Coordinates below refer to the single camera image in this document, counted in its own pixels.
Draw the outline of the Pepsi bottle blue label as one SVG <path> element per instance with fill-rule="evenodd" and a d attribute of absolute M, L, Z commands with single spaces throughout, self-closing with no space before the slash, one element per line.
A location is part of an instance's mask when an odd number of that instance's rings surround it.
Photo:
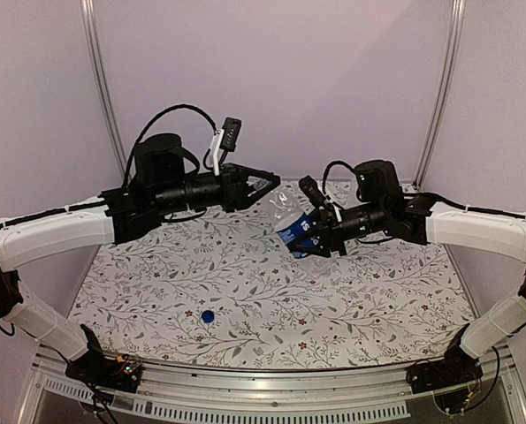
<path fill-rule="evenodd" d="M 293 193 L 282 185 L 268 195 L 265 203 L 272 228 L 284 246 L 303 235 L 313 226 Z M 291 256 L 295 263 L 312 278 L 331 275 L 331 261 L 327 258 L 296 251 L 291 252 Z"/>

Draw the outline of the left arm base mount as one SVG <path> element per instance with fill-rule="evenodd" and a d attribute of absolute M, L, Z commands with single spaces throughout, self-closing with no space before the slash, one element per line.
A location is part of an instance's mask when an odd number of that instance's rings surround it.
<path fill-rule="evenodd" d="M 65 375 L 79 382 L 136 393 L 141 382 L 142 361 L 126 353 L 115 359 L 108 358 L 95 333 L 85 324 L 81 329 L 88 339 L 88 351 L 79 359 L 67 362 Z"/>

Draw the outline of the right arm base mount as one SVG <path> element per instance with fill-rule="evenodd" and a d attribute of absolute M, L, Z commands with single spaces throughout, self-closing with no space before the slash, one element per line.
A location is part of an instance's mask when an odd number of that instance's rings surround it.
<path fill-rule="evenodd" d="M 407 368 L 406 382 L 414 394 L 431 392 L 442 413 L 455 415 L 477 407 L 483 375 L 478 360 L 418 360 Z"/>

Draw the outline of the blue bottle cap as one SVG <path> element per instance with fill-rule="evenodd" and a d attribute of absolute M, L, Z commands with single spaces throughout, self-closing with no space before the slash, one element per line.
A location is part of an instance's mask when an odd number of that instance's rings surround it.
<path fill-rule="evenodd" d="M 210 310 L 205 310 L 202 312 L 201 318 L 204 323 L 212 323 L 215 320 L 215 314 Z"/>

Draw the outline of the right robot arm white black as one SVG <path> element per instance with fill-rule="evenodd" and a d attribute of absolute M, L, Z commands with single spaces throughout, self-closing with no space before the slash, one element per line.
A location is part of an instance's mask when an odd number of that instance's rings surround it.
<path fill-rule="evenodd" d="M 307 176 L 299 187 L 314 210 L 311 225 L 287 243 L 292 252 L 329 257 L 346 254 L 346 241 L 382 231 L 389 239 L 417 245 L 463 246 L 500 254 L 526 265 L 526 214 L 480 208 L 435 193 L 406 194 L 394 165 L 372 160 L 352 168 L 359 205 L 340 208 L 325 185 Z M 471 362 L 526 325 L 526 271 L 518 291 L 467 324 L 438 363 L 437 378 L 455 385 Z"/>

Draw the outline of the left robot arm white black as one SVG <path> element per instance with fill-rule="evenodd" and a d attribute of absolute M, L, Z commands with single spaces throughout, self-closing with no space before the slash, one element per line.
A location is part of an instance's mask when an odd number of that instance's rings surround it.
<path fill-rule="evenodd" d="M 0 219 L 0 319 L 54 348 L 92 383 L 111 376 L 88 329 L 73 324 L 21 283 L 18 268 L 86 246 L 120 245 L 168 223 L 173 213 L 209 207 L 246 210 L 280 184 L 278 175 L 243 165 L 213 163 L 199 170 L 197 158 L 175 133 L 159 133 L 136 146 L 135 175 L 128 185 L 82 203 L 30 216 Z"/>

